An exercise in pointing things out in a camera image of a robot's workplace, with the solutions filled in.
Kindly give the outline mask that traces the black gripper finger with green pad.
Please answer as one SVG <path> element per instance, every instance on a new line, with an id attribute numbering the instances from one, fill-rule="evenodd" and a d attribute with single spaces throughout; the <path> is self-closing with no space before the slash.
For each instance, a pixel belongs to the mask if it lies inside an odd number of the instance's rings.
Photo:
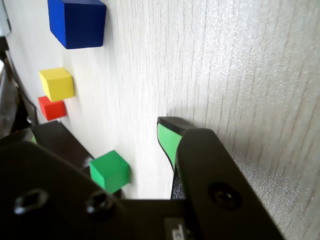
<path id="1" fill-rule="evenodd" d="M 3 240 L 131 240 L 116 199 L 32 140 L 29 129 L 0 141 Z"/>
<path id="2" fill-rule="evenodd" d="M 157 118 L 157 139 L 187 203 L 198 240 L 281 240 L 282 234 L 215 132 Z"/>

